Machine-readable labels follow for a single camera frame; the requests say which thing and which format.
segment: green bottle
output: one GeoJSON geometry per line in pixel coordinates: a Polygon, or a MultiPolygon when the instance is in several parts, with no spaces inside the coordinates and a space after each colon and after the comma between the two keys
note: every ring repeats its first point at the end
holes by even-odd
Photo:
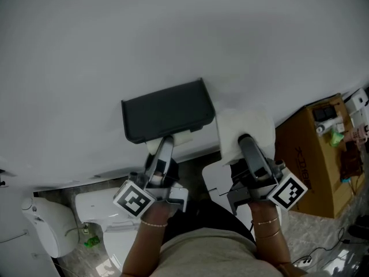
{"type": "Polygon", "coordinates": [[[86,247],[93,247],[95,246],[96,244],[99,244],[100,243],[100,239],[98,238],[98,236],[95,236],[95,237],[92,237],[90,239],[87,240],[87,242],[84,243],[84,245],[86,247]]]}

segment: green plastic item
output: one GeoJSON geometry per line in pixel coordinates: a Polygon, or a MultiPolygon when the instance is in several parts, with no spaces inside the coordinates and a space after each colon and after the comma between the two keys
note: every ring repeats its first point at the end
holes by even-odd
{"type": "Polygon", "coordinates": [[[332,129],[331,133],[332,133],[332,137],[330,139],[329,144],[332,147],[336,147],[340,144],[341,140],[343,140],[345,136],[343,134],[335,131],[334,129],[332,129]]]}
{"type": "Polygon", "coordinates": [[[84,245],[86,247],[93,247],[95,246],[96,244],[99,244],[100,243],[100,239],[98,238],[98,236],[95,236],[95,237],[92,237],[90,239],[87,240],[87,242],[84,243],[84,245]]]}

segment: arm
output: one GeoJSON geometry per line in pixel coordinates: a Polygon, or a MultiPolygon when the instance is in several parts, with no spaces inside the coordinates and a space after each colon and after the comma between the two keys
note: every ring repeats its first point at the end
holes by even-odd
{"type": "Polygon", "coordinates": [[[258,225],[278,218],[276,206],[268,201],[250,203],[253,215],[255,240],[258,258],[275,266],[285,276],[298,277],[307,272],[291,264],[291,256],[286,240],[282,234],[279,219],[258,225]]]}
{"type": "MultiPolygon", "coordinates": [[[[166,203],[154,203],[142,219],[150,224],[164,225],[170,209],[166,203]]],[[[122,277],[148,277],[159,262],[165,227],[152,227],[141,223],[133,246],[123,265],[122,277]]]]}

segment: toilet paper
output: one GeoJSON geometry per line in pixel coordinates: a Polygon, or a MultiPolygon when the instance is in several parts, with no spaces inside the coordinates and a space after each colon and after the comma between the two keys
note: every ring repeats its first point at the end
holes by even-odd
{"type": "MultiPolygon", "coordinates": [[[[184,132],[179,132],[179,133],[172,134],[172,137],[174,139],[174,147],[177,146],[177,145],[182,145],[182,144],[184,144],[188,141],[191,141],[193,139],[190,130],[186,130],[184,132]]],[[[149,153],[151,155],[155,155],[162,139],[163,138],[161,137],[161,138],[157,138],[155,140],[146,142],[149,153]]]]}
{"type": "Polygon", "coordinates": [[[238,138],[245,133],[254,138],[267,158],[274,159],[276,129],[265,109],[226,109],[216,114],[216,121],[223,165],[243,158],[238,138]]]}

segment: person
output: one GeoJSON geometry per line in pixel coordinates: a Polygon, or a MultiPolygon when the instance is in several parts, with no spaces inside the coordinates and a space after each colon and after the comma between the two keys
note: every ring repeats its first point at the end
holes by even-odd
{"type": "Polygon", "coordinates": [[[277,208],[249,204],[255,239],[233,214],[211,200],[170,218],[167,203],[144,214],[123,266],[122,277],[330,276],[308,274],[291,263],[277,208]]]}

